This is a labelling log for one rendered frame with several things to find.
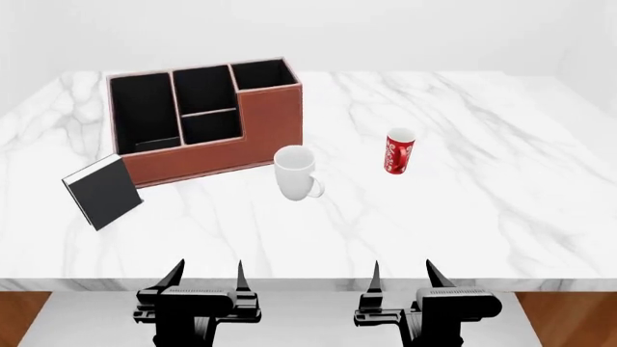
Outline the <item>white ceramic mug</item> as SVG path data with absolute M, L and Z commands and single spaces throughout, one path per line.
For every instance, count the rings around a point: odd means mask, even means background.
M 318 199 L 325 184 L 316 173 L 313 152 L 303 146 L 282 147 L 274 155 L 276 181 L 283 196 L 291 201 Z

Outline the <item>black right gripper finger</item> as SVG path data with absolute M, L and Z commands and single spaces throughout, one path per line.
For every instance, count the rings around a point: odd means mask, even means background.
M 452 288 L 455 284 L 445 277 L 429 259 L 425 261 L 427 274 L 433 288 Z
M 380 266 L 375 261 L 373 276 L 368 289 L 360 296 L 360 310 L 378 310 L 382 308 L 384 296 L 381 286 Z

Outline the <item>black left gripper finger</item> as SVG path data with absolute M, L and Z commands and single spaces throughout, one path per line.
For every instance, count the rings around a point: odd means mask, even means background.
M 245 274 L 242 261 L 237 266 L 236 281 L 236 305 L 240 307 L 257 307 L 257 294 L 250 288 Z
M 182 279 L 183 271 L 185 267 L 185 259 L 181 259 L 177 265 L 166 275 L 162 280 L 149 288 L 140 289 L 136 298 L 138 300 L 137 307 L 150 307 L 153 306 L 158 294 L 165 291 L 174 285 L 179 285 Z

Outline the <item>red patterned mug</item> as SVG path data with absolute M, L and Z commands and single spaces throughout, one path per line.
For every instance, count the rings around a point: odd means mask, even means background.
M 416 142 L 416 133 L 411 129 L 392 128 L 386 139 L 384 169 L 390 174 L 402 174 L 407 169 L 412 149 Z

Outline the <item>black book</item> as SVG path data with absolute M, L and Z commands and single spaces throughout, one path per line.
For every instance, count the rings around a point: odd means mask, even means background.
M 89 225 L 101 230 L 143 202 L 117 154 L 62 178 Z

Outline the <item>brown leather desk caddy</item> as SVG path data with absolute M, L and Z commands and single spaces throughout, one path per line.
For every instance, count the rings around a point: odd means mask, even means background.
M 303 85 L 283 57 L 106 84 L 112 146 L 139 188 L 269 165 L 303 142 Z

